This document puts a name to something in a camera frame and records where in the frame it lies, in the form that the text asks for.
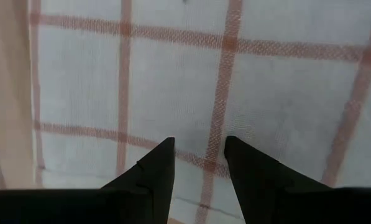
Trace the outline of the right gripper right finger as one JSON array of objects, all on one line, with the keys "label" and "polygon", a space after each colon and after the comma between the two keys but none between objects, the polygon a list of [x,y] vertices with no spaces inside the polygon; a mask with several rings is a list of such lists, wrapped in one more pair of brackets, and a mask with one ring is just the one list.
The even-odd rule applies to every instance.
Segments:
[{"label": "right gripper right finger", "polygon": [[371,224],[371,188],[332,188],[226,138],[224,156],[246,224]]}]

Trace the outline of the white red-checked towel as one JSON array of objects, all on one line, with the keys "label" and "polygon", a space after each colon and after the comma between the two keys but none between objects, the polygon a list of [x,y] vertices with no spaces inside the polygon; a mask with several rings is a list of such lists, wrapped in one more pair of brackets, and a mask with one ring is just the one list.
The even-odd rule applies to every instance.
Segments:
[{"label": "white red-checked towel", "polygon": [[371,0],[28,0],[35,181],[95,188],[175,138],[172,218],[244,221],[234,135],[371,187]]}]

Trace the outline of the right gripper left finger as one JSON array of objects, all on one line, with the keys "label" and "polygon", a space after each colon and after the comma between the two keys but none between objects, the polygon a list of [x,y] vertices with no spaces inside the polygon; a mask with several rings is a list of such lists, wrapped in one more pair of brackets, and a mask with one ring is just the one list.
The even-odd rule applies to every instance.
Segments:
[{"label": "right gripper left finger", "polygon": [[167,224],[175,139],[100,189],[0,190],[0,224]]}]

